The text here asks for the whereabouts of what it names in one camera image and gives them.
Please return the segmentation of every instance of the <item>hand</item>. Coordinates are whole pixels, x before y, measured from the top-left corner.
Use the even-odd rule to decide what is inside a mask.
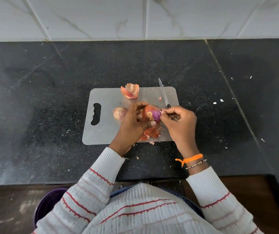
[[[177,114],[181,118],[175,121],[169,118],[168,114]],[[160,119],[168,128],[170,136],[176,143],[183,158],[189,158],[199,154],[195,141],[197,122],[195,113],[180,106],[174,106],[169,109],[162,109]]]
[[[136,142],[138,142],[145,130],[156,125],[155,121],[142,123],[138,123],[136,121],[136,111],[141,110],[148,104],[148,102],[136,102],[131,104],[129,110],[122,120],[116,137],[108,146],[121,157],[123,157],[131,149],[131,147]]]

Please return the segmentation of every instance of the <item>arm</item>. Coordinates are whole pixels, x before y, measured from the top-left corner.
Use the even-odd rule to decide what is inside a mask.
[[[68,189],[53,210],[38,221],[38,228],[33,233],[81,234],[106,207],[118,171],[125,161],[122,157],[146,129],[156,124],[136,122],[136,110],[146,105],[146,102],[137,102],[130,106],[109,147],[102,152],[79,182]]]
[[[181,119],[171,120],[167,114],[178,114]],[[169,133],[176,143],[183,158],[190,158],[199,154],[195,141],[197,118],[192,111],[176,106],[163,110],[162,122],[169,129]],[[203,158],[187,163],[192,166]],[[186,179],[192,187],[206,220],[217,230],[231,234],[262,233],[253,223],[249,213],[227,190],[212,167],[204,162],[188,169],[190,176]]]

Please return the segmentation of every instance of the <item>ribbed cuff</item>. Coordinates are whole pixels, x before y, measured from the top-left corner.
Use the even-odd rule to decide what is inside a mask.
[[[192,187],[200,205],[215,202],[229,192],[212,167],[189,176],[186,181]]]
[[[106,147],[98,159],[91,166],[95,172],[106,178],[111,183],[114,183],[116,176],[124,163],[125,158],[122,158],[118,153]]]

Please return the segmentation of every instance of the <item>sweater sleeve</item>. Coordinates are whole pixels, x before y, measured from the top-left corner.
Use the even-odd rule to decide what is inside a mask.
[[[223,233],[263,233],[249,213],[224,186],[212,167],[189,176],[205,219]]]
[[[106,207],[124,161],[112,149],[106,148],[79,182],[68,189],[53,210],[37,222],[38,228],[33,233],[81,234]]]

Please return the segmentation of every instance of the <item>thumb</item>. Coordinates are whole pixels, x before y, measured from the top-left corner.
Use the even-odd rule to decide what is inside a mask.
[[[140,126],[144,131],[147,130],[148,128],[150,128],[150,127],[155,126],[155,125],[157,125],[157,122],[155,122],[155,121],[142,122],[142,123],[139,124],[139,126]]]
[[[176,123],[176,121],[173,121],[171,118],[168,117],[165,111],[161,112],[160,120],[163,122],[163,124],[165,124],[167,128],[173,125],[173,123]]]

